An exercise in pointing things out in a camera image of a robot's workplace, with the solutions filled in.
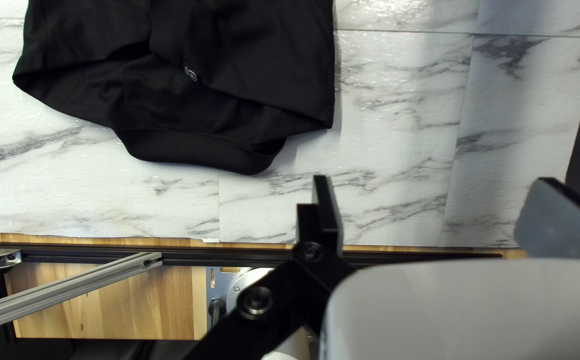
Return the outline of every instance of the metal frame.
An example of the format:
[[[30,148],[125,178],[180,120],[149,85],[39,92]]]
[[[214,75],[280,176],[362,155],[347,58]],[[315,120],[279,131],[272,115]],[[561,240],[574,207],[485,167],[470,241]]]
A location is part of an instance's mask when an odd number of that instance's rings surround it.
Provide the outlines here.
[[[24,263],[105,264],[137,252],[158,251],[163,254],[163,265],[174,266],[275,267],[289,259],[291,253],[289,249],[0,244],[0,249],[12,248],[21,251]],[[470,252],[343,251],[343,258],[357,268],[410,261],[500,257],[500,254]]]
[[[140,252],[0,299],[0,325],[161,266],[160,252]]]

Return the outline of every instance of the wooden panel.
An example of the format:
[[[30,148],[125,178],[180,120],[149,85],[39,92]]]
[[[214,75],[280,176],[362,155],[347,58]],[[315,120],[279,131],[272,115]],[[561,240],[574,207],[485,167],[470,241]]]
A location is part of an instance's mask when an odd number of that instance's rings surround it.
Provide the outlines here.
[[[95,266],[23,263],[6,280],[16,293]],[[205,333],[205,276],[204,267],[159,266],[18,319],[15,329],[22,338],[198,339]]]

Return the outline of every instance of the gray marble veining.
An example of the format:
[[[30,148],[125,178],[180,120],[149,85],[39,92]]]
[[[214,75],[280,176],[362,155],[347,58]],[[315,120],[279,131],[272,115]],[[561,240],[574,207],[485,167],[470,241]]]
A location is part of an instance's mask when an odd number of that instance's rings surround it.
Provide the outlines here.
[[[580,121],[580,38],[475,39],[444,246],[515,246],[534,179],[565,175]]]
[[[481,0],[476,32],[580,37],[580,0]]]
[[[435,245],[472,38],[339,31],[340,122],[253,177],[220,174],[222,241],[294,240],[294,204],[330,175],[347,243]]]

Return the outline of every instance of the black t-shirt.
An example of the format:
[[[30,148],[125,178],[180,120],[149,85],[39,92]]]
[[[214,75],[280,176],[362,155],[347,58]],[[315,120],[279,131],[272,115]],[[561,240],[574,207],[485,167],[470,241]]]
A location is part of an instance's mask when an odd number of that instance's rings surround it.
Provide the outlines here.
[[[135,158],[256,174],[332,126],[332,0],[30,0],[13,80]]]

